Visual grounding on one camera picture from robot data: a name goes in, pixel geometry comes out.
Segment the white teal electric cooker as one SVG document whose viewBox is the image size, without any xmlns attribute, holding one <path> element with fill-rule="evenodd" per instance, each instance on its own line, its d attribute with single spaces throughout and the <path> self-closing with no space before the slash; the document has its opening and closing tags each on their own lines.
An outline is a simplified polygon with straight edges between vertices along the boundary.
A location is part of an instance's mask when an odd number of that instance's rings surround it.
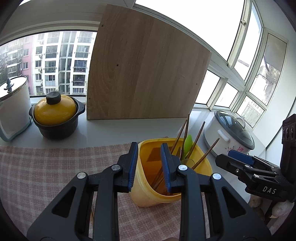
<svg viewBox="0 0 296 241">
<path fill-rule="evenodd" d="M 10 98 L 1 101 L 1 139 L 3 141 L 12 141 L 32 123 L 29 115 L 31 106 L 28 85 Z"/>
</svg>

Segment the black casserole pot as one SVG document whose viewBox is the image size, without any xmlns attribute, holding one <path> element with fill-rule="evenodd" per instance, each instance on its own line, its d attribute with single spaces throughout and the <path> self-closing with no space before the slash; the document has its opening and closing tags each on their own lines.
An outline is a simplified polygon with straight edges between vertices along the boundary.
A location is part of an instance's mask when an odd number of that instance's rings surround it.
<svg viewBox="0 0 296 241">
<path fill-rule="evenodd" d="M 29 116 L 45 138 L 63 140 L 75 132 L 84 112 L 85 104 L 53 91 L 30 108 Z"/>
</svg>

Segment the wooden chopstick red tip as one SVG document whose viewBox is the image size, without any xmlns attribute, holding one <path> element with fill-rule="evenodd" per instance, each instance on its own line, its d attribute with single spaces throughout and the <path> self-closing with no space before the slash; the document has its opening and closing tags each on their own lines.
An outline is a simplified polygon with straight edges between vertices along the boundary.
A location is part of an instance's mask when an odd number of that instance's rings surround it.
<svg viewBox="0 0 296 241">
<path fill-rule="evenodd" d="M 215 147 L 215 145 L 219 142 L 219 138 L 217 138 L 217 140 L 215 140 L 215 142 L 213 143 L 213 145 L 210 146 L 210 148 L 207 150 L 207 152 L 194 164 L 194 166 L 192 167 L 192 169 L 194 170 L 195 168 L 197 168 L 197 166 L 199 166 L 201 164 L 201 162 L 203 162 L 203 160 L 208 156 L 208 154 L 213 150 L 213 148 Z"/>
<path fill-rule="evenodd" d="M 185 132 L 184 132 L 184 137 L 183 137 L 183 143 L 182 143 L 182 148 L 181 148 L 181 155 L 180 155 L 180 160 L 182 160 L 183 155 L 184 155 L 184 148 L 185 148 L 185 140 L 188 135 L 188 128 L 189 128 L 189 119 L 190 119 L 190 113 L 187 115 L 186 119 L 186 125 L 185 125 Z"/>
</svg>

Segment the white floral rice cooker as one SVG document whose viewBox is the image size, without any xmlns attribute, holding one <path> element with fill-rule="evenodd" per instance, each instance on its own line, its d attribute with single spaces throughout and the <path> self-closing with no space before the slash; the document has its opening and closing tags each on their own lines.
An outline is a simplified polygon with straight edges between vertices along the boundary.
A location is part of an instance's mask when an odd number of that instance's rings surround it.
<svg viewBox="0 0 296 241">
<path fill-rule="evenodd" d="M 248 154 L 255 149 L 255 141 L 246 128 L 245 121 L 221 110 L 214 112 L 211 121 L 205 127 L 204 139 L 207 147 L 211 147 L 217 141 L 211 150 L 214 156 L 227 155 L 230 150 Z"/>
</svg>

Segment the green plastic utensil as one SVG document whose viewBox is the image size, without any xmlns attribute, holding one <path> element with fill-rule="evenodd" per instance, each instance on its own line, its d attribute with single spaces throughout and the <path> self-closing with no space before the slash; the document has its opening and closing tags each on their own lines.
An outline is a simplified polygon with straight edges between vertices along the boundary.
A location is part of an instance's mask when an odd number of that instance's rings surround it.
<svg viewBox="0 0 296 241">
<path fill-rule="evenodd" d="M 191 150 L 193 141 L 192 141 L 192 136 L 187 135 L 187 137 L 184 139 L 183 145 L 182 145 L 182 150 L 181 150 L 181 160 L 184 160 L 189 151 Z"/>
</svg>

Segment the large wooden board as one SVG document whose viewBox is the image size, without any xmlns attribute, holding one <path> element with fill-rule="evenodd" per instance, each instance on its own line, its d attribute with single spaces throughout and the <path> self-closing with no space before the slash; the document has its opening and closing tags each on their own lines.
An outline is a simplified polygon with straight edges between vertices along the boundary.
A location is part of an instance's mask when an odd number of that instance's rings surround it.
<svg viewBox="0 0 296 241">
<path fill-rule="evenodd" d="M 185 118 L 211 52 L 147 14 L 107 5 L 91 56 L 88 120 Z"/>
</svg>

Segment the glass cooker lid teal knob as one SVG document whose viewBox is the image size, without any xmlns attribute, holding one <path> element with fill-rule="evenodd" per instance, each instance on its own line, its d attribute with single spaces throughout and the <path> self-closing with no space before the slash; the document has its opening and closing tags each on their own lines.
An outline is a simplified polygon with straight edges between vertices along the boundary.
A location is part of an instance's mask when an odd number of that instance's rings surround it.
<svg viewBox="0 0 296 241">
<path fill-rule="evenodd" d="M 24 87 L 27 87 L 27 77 L 16 76 L 8 78 L 5 83 L 1 85 L 1 101 L 10 98 L 12 95 L 19 92 Z"/>
</svg>

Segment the yellow pot lid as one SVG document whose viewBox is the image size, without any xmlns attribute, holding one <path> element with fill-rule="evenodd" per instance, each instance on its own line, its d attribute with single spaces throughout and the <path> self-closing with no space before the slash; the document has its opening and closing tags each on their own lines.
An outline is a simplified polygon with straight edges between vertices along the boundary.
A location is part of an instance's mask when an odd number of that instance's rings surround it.
<svg viewBox="0 0 296 241">
<path fill-rule="evenodd" d="M 70 120 L 76 111 L 71 97 L 53 91 L 35 105 L 34 118 L 41 125 L 56 126 Z"/>
</svg>

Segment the pink plaid tablecloth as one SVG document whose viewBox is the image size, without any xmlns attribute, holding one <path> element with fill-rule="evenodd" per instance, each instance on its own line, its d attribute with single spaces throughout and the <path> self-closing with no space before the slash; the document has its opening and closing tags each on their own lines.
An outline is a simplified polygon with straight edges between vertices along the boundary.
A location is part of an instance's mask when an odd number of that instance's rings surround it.
<svg viewBox="0 0 296 241">
<path fill-rule="evenodd" d="M 1 202 L 12 222 L 26 234 L 28 228 L 79 172 L 95 174 L 116 163 L 130 145 L 81 149 L 1 147 Z M 127 193 L 118 195 L 121 240 L 178 238 L 181 203 L 141 208 Z"/>
</svg>

